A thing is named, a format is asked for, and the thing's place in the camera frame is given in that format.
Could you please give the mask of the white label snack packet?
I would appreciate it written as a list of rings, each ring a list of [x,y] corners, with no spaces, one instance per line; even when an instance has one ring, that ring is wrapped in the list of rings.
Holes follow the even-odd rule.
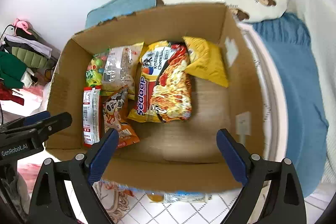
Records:
[[[176,192],[176,193],[159,193],[159,192],[146,192],[149,200],[156,203],[174,203],[174,202],[188,202],[188,203],[207,203],[212,199],[212,194],[206,193],[189,193],[189,192]]]

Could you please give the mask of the blue bed blanket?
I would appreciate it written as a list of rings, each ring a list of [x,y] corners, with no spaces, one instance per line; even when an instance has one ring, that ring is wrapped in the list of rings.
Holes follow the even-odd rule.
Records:
[[[284,87],[288,110],[286,156],[293,162],[307,197],[323,175],[329,128],[309,30],[293,13],[252,26],[272,56]]]

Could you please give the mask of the orange panda snack packet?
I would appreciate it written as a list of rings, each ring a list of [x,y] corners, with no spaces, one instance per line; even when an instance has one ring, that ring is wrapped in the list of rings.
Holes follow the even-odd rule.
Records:
[[[127,95],[128,86],[125,85],[113,92],[102,105],[104,131],[110,128],[118,132],[117,148],[126,147],[140,142],[134,129],[127,122]]]

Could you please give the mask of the white patterned tablecloth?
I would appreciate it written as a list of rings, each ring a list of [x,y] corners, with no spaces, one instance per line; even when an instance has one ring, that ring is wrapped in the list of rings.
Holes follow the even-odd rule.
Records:
[[[143,191],[119,192],[99,181],[93,189],[114,223],[221,223],[240,189],[213,194],[207,202],[152,202]]]

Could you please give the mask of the clear white snack bag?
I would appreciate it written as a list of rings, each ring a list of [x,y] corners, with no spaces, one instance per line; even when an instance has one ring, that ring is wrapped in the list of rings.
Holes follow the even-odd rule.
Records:
[[[131,46],[114,47],[109,50],[104,73],[102,88],[117,91],[128,86],[128,98],[135,99],[135,73],[143,49],[143,42]]]

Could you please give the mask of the Sedaap instant noodle packet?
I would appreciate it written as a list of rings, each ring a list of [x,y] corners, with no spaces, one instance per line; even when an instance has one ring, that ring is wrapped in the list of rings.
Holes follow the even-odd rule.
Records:
[[[139,123],[188,120],[191,81],[185,69],[189,63],[184,42],[164,40],[147,46],[140,58],[137,102],[128,118]]]

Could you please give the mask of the red white noodle packet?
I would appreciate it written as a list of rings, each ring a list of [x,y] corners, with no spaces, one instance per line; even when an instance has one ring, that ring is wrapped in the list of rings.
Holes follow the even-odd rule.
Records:
[[[86,146],[98,143],[101,128],[101,85],[86,87],[83,92],[83,138]]]

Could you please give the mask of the pile of clothes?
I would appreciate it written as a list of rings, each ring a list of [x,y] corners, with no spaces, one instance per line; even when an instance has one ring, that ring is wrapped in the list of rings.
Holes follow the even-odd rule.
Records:
[[[57,53],[25,20],[15,19],[1,34],[1,101],[23,106],[23,92],[39,95],[52,79]]]

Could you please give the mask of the green candy bag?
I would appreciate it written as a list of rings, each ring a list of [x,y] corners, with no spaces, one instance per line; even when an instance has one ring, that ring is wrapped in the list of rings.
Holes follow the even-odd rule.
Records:
[[[108,54],[109,49],[106,49],[102,53],[93,55],[85,73],[86,85],[88,87],[101,85]]]

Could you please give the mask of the yellow snack bag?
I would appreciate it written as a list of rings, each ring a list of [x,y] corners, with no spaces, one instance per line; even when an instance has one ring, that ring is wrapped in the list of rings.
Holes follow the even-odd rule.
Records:
[[[185,72],[227,88],[228,79],[224,70],[221,49],[204,38],[190,36],[182,38],[187,46],[190,59]]]

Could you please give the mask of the cardboard milk carton box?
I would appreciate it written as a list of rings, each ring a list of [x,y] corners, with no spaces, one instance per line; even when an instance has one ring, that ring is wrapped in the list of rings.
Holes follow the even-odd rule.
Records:
[[[161,6],[109,20],[72,36],[52,79],[48,111],[69,112],[72,124],[52,135],[47,151],[68,160],[85,150],[83,93],[85,71],[95,53],[107,48],[158,41],[203,38],[219,50],[228,87],[191,77],[191,115],[172,121],[186,98],[166,73],[166,50],[160,48],[137,68],[136,96],[128,106],[144,122],[131,126],[140,142],[119,148],[104,172],[106,180],[141,190],[223,192],[236,189],[227,163],[217,148],[217,132],[225,128],[237,139],[236,121],[248,117],[246,148],[264,152],[263,99],[252,53],[228,7],[223,4]]]

